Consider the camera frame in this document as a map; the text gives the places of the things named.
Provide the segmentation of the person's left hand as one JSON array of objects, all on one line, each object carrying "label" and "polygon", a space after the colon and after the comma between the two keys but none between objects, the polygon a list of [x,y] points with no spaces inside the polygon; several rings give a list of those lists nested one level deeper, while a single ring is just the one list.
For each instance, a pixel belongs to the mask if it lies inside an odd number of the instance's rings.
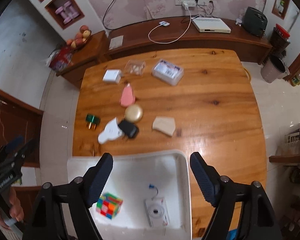
[{"label": "person's left hand", "polygon": [[[10,192],[9,192],[9,202],[11,204],[10,216],[12,218],[15,218],[19,222],[23,221],[24,211],[23,208],[21,207],[20,200],[16,195],[16,191],[12,187],[10,188]],[[10,230],[10,227],[4,222],[1,215],[0,215],[0,226],[4,229]]]}]

